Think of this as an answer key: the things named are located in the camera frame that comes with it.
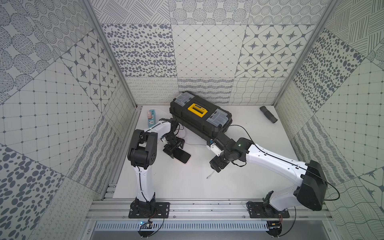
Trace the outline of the black smartphone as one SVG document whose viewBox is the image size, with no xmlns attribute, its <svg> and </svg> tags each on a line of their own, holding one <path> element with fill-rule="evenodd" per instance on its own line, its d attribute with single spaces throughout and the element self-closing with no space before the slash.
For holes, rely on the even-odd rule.
<svg viewBox="0 0 384 240">
<path fill-rule="evenodd" d="M 174 155 L 174 158 L 177 159 L 178 161 L 180 161 L 181 163 L 183 164 L 187 164 L 187 162 L 189 161 L 191 155 L 187 152 L 185 152 L 184 150 L 182 149 L 175 149 L 173 151 L 173 155 Z"/>
</svg>

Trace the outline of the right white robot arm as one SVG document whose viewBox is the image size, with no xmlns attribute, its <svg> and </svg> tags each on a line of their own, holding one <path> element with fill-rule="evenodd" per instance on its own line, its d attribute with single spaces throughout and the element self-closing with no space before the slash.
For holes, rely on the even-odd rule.
<svg viewBox="0 0 384 240">
<path fill-rule="evenodd" d="M 312 211 L 322 210 L 329 183 L 318 162 L 305 163 L 285 158 L 250 139 L 240 138 L 234 141 L 225 134 L 209 139 L 207 147 L 215 153 L 210 166 L 217 173 L 229 163 L 239 160 L 267 168 L 292 183 L 289 188 L 267 193 L 262 203 L 266 212 L 282 212 L 297 206 L 304 206 Z"/>
</svg>

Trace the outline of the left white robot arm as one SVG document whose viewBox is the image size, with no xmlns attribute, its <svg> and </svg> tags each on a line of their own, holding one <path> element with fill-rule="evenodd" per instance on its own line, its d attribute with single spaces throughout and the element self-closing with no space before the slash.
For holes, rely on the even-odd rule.
<svg viewBox="0 0 384 240">
<path fill-rule="evenodd" d="M 157 158 L 158 141 L 164 141 L 163 152 L 172 159 L 186 164 L 191 155 L 184 151 L 185 140 L 176 136 L 179 122 L 174 119 L 160 119 L 146 130 L 136 129 L 129 145 L 127 159 L 134 167 L 137 176 L 138 193 L 136 201 L 145 207 L 156 202 L 152 181 L 152 165 Z"/>
</svg>

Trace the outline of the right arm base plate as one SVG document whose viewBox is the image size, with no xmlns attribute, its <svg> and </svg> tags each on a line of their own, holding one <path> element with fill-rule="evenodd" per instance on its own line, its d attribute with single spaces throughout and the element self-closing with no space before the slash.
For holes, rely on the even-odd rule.
<svg viewBox="0 0 384 240">
<path fill-rule="evenodd" d="M 278 211 L 270 205 L 264 205 L 262 202 L 248 201 L 246 203 L 250 218 L 283 218 L 287 219 L 290 217 L 288 210 Z"/>
</svg>

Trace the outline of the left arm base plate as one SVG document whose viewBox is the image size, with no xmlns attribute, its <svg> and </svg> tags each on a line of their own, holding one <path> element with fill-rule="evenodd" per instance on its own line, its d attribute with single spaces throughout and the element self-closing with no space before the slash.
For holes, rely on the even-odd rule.
<svg viewBox="0 0 384 240">
<path fill-rule="evenodd" d="M 133 201 L 130 205 L 129 219 L 167 219 L 170 210 L 169 202 L 146 203 Z"/>
</svg>

